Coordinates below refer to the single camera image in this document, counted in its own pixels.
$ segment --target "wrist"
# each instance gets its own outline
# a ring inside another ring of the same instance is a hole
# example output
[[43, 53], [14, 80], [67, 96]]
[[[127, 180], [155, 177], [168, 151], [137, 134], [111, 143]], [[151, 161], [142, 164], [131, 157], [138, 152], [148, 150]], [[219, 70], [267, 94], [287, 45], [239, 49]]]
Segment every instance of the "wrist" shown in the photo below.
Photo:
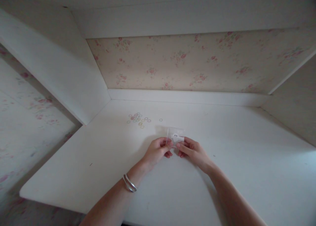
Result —
[[216, 166], [216, 164], [213, 161], [210, 161], [207, 163], [207, 167], [206, 167], [206, 174], [210, 175], [212, 174], [214, 171], [216, 171], [218, 167]]
[[150, 162], [146, 161], [144, 158], [139, 160], [139, 162], [137, 164], [142, 169], [142, 171], [144, 171], [146, 174], [154, 168], [154, 165], [151, 164]]

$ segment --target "white shelf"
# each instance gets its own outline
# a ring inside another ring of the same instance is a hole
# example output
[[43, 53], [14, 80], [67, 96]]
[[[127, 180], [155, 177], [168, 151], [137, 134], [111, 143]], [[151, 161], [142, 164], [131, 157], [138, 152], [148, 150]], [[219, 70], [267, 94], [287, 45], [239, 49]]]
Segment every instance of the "white shelf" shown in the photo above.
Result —
[[[127, 123], [128, 115], [137, 112], [151, 119], [144, 129]], [[268, 225], [314, 225], [316, 149], [255, 107], [111, 100], [20, 195], [87, 213], [143, 156], [151, 140], [166, 134], [164, 126], [184, 128], [199, 141]], [[221, 215], [210, 180], [174, 154], [145, 177], [125, 220], [221, 225]]]

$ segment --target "white wooden board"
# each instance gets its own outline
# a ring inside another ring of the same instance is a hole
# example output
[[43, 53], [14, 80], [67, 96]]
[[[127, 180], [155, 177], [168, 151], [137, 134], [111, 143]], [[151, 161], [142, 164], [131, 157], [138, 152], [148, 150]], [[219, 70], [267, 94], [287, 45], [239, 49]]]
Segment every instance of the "white wooden board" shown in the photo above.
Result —
[[[144, 129], [127, 123], [137, 112], [151, 120]], [[166, 135], [164, 125], [199, 141], [268, 225], [316, 224], [316, 149], [254, 107], [111, 100], [20, 195], [87, 213], [153, 139]], [[159, 226], [225, 221], [210, 180], [175, 154], [145, 177], [125, 220]]]
[[110, 101], [68, 9], [32, 0], [0, 0], [0, 23], [0, 43], [82, 124]]
[[141, 89], [108, 89], [108, 92], [111, 99], [115, 100], [160, 101], [256, 107], [261, 106], [271, 97], [266, 94], [253, 93], [190, 92]]
[[136, 37], [315, 25], [313, 0], [177, 0], [74, 10], [84, 38]]

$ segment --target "hand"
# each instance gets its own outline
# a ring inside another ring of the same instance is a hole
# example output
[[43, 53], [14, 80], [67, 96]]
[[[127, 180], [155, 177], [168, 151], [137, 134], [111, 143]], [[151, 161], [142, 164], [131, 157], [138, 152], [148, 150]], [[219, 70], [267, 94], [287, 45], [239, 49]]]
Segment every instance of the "hand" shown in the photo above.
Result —
[[189, 156], [203, 172], [208, 174], [209, 167], [214, 163], [207, 156], [207, 153], [198, 142], [188, 137], [184, 137], [184, 141], [177, 143], [176, 147], [179, 150], [179, 156], [181, 158]]
[[148, 164], [152, 169], [163, 156], [166, 158], [170, 158], [172, 156], [172, 153], [170, 152], [171, 147], [172, 144], [170, 139], [168, 139], [168, 141], [166, 137], [155, 139], [150, 143], [141, 161]]

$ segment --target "white shelf edge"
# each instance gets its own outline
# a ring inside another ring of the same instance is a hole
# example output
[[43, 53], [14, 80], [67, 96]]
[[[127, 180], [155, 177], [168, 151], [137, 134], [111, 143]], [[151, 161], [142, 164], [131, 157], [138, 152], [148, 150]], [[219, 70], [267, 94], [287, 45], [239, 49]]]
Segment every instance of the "white shelf edge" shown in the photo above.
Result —
[[270, 95], [252, 93], [108, 89], [111, 99], [260, 107]]
[[287, 81], [296, 71], [299, 70], [307, 61], [309, 61], [314, 55], [316, 55], [316, 46], [312, 46], [312, 53], [309, 54], [298, 66], [296, 66], [288, 75], [286, 75], [281, 82], [279, 82], [268, 94], [272, 94], [278, 87], [280, 87], [285, 81]]

